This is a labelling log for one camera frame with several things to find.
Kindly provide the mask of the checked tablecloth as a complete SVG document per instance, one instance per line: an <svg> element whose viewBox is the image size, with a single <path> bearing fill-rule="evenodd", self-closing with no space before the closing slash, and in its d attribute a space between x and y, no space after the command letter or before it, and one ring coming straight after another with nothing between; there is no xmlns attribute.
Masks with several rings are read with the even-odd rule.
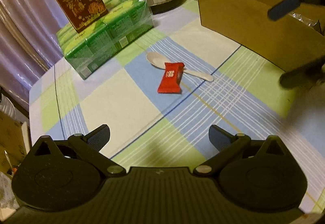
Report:
<svg viewBox="0 0 325 224"><path fill-rule="evenodd" d="M31 140L111 131L101 153L125 168L196 167L217 154L211 125L263 140L280 136L308 180L304 211L324 210L324 87L300 93L279 86L281 69L200 24L197 0L154 17L155 27L83 80L58 61L29 93ZM212 83L183 73L180 94L160 94L165 70L149 52L211 74Z"/></svg>

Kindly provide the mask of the silver green foil bag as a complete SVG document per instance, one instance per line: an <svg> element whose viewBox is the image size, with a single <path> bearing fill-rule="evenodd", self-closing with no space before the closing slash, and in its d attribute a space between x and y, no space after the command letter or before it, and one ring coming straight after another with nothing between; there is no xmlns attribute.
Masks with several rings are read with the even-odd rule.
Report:
<svg viewBox="0 0 325 224"><path fill-rule="evenodd" d="M294 17L295 19L301 21L302 23L304 23L306 26L313 28L314 30L316 30L318 33L320 33L321 35L323 35L323 31L321 28L321 23L319 20L315 21L312 19L309 19L299 13L294 13L294 12L290 12L289 13L290 16Z"/></svg>

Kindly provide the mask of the red candy wrapper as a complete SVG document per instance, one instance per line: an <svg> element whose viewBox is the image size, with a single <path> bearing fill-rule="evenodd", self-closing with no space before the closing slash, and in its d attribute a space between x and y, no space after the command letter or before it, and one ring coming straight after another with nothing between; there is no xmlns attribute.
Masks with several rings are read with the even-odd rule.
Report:
<svg viewBox="0 0 325 224"><path fill-rule="evenodd" d="M182 78L183 70L184 64L181 62L165 63L165 72L158 87L158 93L180 94L180 81Z"/></svg>

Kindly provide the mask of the purple curtain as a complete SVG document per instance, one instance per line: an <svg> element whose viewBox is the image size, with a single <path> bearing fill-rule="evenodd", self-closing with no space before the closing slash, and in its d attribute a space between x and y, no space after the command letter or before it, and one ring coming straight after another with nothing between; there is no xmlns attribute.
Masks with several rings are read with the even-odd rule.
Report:
<svg viewBox="0 0 325 224"><path fill-rule="evenodd" d="M56 0L1 0L1 87L22 108L62 57L56 33L68 23Z"/></svg>

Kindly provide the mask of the green tissue pack bundle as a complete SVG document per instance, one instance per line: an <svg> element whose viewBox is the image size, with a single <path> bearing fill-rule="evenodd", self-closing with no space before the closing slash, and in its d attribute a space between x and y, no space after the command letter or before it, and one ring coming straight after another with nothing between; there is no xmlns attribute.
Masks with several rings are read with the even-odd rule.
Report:
<svg viewBox="0 0 325 224"><path fill-rule="evenodd" d="M146 0L104 0L104 4L108 14L82 32L70 23L57 32L64 58L84 80L154 26Z"/></svg>

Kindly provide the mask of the brown cardboard box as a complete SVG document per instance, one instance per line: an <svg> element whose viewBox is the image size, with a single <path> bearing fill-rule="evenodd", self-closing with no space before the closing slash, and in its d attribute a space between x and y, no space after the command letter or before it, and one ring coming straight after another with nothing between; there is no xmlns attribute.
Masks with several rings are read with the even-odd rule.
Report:
<svg viewBox="0 0 325 224"><path fill-rule="evenodd" d="M198 0L201 24L288 72L324 56L324 36L286 15L271 21L281 0Z"/></svg>

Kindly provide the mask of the bags beside table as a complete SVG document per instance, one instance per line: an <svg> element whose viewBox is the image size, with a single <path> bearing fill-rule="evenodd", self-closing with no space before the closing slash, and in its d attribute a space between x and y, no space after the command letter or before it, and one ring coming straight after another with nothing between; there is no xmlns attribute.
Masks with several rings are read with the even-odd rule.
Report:
<svg viewBox="0 0 325 224"><path fill-rule="evenodd" d="M1 94L1 216L19 207L12 191L12 178L29 150L29 120Z"/></svg>

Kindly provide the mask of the white plastic spoon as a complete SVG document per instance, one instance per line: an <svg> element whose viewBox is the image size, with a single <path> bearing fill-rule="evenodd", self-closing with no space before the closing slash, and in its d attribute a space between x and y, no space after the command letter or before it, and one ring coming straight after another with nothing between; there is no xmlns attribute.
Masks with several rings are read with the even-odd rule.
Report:
<svg viewBox="0 0 325 224"><path fill-rule="evenodd" d="M184 67L184 64L181 62L172 63L164 55L157 52L147 53L146 59L154 67L165 70L164 77L171 78L173 76L174 78L178 78L180 80L181 75L185 73L203 79L210 83L214 81L214 77L211 74L187 69Z"/></svg>

